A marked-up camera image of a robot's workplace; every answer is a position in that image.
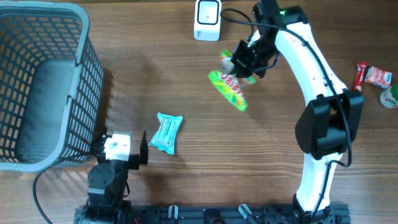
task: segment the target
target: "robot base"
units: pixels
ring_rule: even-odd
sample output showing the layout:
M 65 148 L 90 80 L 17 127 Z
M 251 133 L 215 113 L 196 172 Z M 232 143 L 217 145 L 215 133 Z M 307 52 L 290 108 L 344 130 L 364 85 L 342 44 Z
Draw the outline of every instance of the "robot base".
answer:
M 133 224 L 293 224 L 290 219 L 292 204 L 267 205 L 264 207 L 249 207 L 250 221 L 244 219 L 237 207 L 175 207 L 173 215 L 170 208 L 156 206 L 134 206 L 126 208 L 131 211 L 128 217 L 126 212 L 108 218 L 96 217 L 90 209 L 76 209 L 75 224 L 84 223 L 133 223 Z M 316 224 L 350 224 L 347 205 L 331 205 L 330 215 L 326 220 Z

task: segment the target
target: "green snack wrapper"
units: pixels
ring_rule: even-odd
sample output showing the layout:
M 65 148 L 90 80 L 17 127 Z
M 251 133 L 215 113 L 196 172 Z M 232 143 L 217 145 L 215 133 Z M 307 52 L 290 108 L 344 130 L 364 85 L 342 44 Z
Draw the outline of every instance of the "green snack wrapper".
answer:
M 232 53 L 228 50 L 224 49 L 220 53 L 221 56 L 221 72 L 229 74 L 230 71 L 235 67 L 235 65 L 231 62 Z M 248 78 L 242 78 L 244 84 L 253 85 L 256 83 L 256 79 L 253 76 Z
M 239 82 L 235 77 L 219 71 L 212 71 L 209 73 L 209 79 L 216 89 L 238 110 L 244 111 L 248 107 L 239 87 Z

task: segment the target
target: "white device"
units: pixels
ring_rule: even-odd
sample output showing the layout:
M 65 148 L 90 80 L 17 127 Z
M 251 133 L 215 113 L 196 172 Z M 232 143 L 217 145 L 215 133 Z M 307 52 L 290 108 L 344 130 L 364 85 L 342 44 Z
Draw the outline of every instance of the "white device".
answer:
M 221 28 L 221 1 L 197 0 L 193 35 L 196 40 L 217 41 Z

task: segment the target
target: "gray plastic basket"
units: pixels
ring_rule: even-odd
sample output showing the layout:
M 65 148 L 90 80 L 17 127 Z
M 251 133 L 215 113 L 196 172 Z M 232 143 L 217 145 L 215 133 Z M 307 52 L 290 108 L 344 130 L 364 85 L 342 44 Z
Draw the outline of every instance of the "gray plastic basket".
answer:
M 35 172 L 90 150 L 104 73 L 89 27 L 75 4 L 0 2 L 0 170 Z

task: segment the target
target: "snack package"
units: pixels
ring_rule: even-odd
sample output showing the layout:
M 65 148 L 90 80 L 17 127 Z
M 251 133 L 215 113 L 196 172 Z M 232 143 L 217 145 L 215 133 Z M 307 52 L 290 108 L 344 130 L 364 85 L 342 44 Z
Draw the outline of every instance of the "snack package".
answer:
M 212 71 L 209 73 L 209 79 L 216 89 L 238 110 L 244 111 L 248 107 L 237 78 L 219 71 Z
M 363 87 L 363 77 L 365 74 L 365 69 L 368 67 L 367 62 L 359 62 L 358 63 L 358 71 L 356 72 L 356 79 L 354 84 L 354 90 L 359 90 L 362 92 Z
M 232 54 L 228 50 L 223 50 L 221 53 L 221 72 L 229 74 L 232 72 L 235 65 L 231 62 Z
M 376 67 L 370 67 L 368 74 L 366 75 L 365 82 L 386 89 L 390 87 L 391 76 L 391 72 L 386 72 Z
M 174 155 L 175 137 L 182 122 L 182 116 L 176 117 L 157 113 L 157 119 L 159 119 L 160 128 L 150 140 L 149 146 L 155 146 L 159 150 Z

